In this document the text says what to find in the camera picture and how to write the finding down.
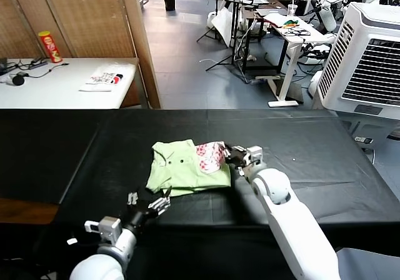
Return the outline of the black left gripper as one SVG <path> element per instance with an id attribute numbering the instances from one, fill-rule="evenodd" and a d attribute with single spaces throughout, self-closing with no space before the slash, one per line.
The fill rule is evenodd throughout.
<path id="1" fill-rule="evenodd" d="M 138 201 L 137 192 L 129 192 L 127 195 L 127 207 L 124 214 L 124 228 L 130 231 L 142 231 L 147 221 L 155 215 L 161 215 L 171 205 L 171 187 L 154 202 Z"/>

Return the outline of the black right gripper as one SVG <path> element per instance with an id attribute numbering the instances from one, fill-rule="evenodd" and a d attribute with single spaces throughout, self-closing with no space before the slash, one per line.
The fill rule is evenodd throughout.
<path id="1" fill-rule="evenodd" d="M 226 164 L 232 164 L 236 168 L 244 168 L 249 165 L 249 153 L 245 147 L 230 146 L 225 142 L 220 142 L 219 150 Z"/>

